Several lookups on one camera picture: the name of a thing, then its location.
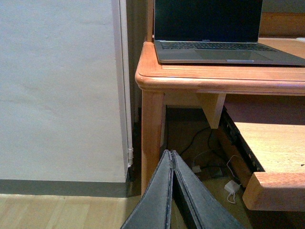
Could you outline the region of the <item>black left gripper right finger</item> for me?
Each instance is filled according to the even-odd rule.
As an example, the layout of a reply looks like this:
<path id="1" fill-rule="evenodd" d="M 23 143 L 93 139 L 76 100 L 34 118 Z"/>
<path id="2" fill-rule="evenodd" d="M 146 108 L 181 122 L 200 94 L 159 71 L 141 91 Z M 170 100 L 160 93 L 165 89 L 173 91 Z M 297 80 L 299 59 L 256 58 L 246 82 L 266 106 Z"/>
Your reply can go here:
<path id="1" fill-rule="evenodd" d="M 193 173 L 176 151 L 171 151 L 173 198 L 189 229 L 243 229 Z"/>

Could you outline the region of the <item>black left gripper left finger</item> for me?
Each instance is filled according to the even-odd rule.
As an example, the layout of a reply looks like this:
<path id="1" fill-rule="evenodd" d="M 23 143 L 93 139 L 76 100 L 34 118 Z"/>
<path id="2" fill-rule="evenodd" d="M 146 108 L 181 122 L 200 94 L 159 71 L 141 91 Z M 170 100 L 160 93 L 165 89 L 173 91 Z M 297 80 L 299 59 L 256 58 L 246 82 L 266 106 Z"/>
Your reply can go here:
<path id="1" fill-rule="evenodd" d="M 173 156 L 165 150 L 139 203 L 122 229 L 169 229 L 173 199 Z"/>

